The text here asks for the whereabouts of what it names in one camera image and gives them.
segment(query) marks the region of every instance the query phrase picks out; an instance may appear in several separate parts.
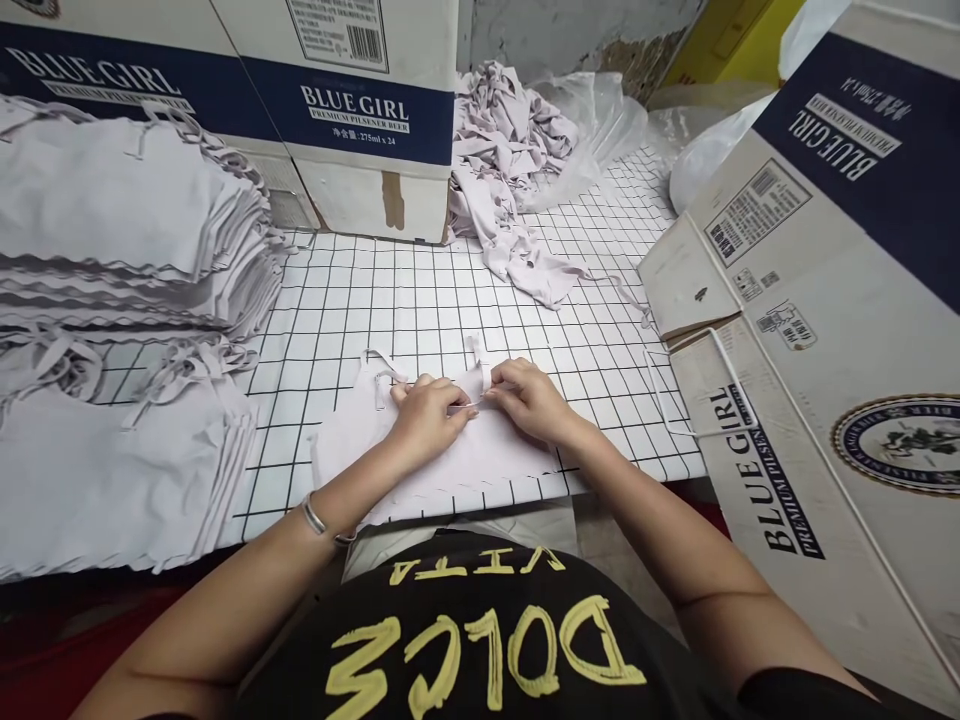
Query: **hand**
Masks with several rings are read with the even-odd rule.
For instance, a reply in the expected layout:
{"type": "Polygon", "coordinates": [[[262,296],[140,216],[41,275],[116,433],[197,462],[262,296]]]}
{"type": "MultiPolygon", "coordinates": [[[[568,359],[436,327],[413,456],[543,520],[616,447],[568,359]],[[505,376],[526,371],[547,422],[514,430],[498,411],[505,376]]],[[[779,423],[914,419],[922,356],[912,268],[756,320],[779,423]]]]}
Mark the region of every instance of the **hand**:
{"type": "Polygon", "coordinates": [[[467,422],[477,416],[476,408],[447,415],[451,405],[470,402],[449,378],[434,380],[430,375],[421,375],[413,385],[394,385],[390,397],[400,408],[400,416],[384,443],[394,448],[404,475],[442,455],[467,422]]]}
{"type": "Polygon", "coordinates": [[[507,360],[490,373],[493,387],[484,395],[503,408],[521,430],[540,440],[568,447],[596,427],[577,415],[550,378],[526,358],[507,360]],[[498,385],[508,382],[516,392],[498,385]]]}

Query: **yellow object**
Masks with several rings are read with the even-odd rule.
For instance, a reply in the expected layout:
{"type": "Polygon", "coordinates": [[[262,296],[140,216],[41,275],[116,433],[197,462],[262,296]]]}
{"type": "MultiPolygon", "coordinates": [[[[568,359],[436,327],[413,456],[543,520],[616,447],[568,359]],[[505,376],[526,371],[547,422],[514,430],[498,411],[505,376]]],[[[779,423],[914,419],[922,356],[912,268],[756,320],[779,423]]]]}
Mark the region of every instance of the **yellow object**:
{"type": "Polygon", "coordinates": [[[803,0],[707,0],[663,85],[752,80],[780,85],[780,38],[803,0]]]}

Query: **barcode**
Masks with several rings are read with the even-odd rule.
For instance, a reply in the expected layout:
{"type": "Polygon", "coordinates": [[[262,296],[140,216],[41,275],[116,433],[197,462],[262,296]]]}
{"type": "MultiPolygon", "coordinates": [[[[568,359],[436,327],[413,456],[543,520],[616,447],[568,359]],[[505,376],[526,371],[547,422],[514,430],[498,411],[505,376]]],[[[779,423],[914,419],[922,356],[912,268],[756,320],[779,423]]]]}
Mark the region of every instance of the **barcode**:
{"type": "Polygon", "coordinates": [[[371,28],[347,25],[347,37],[350,38],[350,52],[354,60],[382,63],[383,52],[380,48],[380,33],[371,28]]]}
{"type": "Polygon", "coordinates": [[[778,179],[779,178],[777,177],[776,173],[773,172],[773,170],[770,168],[764,168],[750,183],[750,187],[753,188],[753,191],[757,195],[763,195],[767,190],[773,187],[773,184],[778,179]]]}

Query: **cardboard box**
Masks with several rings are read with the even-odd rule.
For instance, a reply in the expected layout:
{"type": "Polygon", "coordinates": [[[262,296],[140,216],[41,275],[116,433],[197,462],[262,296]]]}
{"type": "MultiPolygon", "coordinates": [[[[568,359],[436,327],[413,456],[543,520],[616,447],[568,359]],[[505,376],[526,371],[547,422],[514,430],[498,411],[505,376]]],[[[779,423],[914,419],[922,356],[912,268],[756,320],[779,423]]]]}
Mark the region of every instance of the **cardboard box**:
{"type": "Polygon", "coordinates": [[[960,12],[921,5],[853,5],[639,269],[693,428],[729,430],[700,447],[734,541],[847,667],[957,716],[960,12]]]}
{"type": "Polygon", "coordinates": [[[213,4],[330,229],[442,242],[458,3],[213,4]]]}
{"type": "Polygon", "coordinates": [[[198,0],[0,3],[0,92],[97,117],[143,119],[156,100],[242,150],[275,190],[283,227],[319,227],[293,161],[226,31],[198,0]]]}

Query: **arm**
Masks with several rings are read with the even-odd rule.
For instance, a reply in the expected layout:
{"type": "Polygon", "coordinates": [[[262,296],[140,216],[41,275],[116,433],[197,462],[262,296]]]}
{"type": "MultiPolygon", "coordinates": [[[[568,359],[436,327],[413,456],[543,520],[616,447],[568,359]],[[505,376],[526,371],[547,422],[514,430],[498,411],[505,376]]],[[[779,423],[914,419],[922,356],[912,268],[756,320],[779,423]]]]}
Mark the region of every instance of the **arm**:
{"type": "Polygon", "coordinates": [[[734,691],[761,670],[793,667],[869,695],[729,540],[624,458],[535,365],[508,360],[493,382],[490,399],[520,428],[576,460],[673,604],[691,649],[734,691]],[[498,388],[504,381],[518,392],[498,388]]]}
{"type": "Polygon", "coordinates": [[[74,720],[224,714],[239,682],[330,562],[333,538],[351,534],[476,415],[471,409],[447,417],[449,405],[469,400],[446,378],[423,375],[391,394],[400,415],[389,435],[311,496],[327,532],[318,536],[299,510],[288,513],[161,615],[100,679],[74,720]]]}

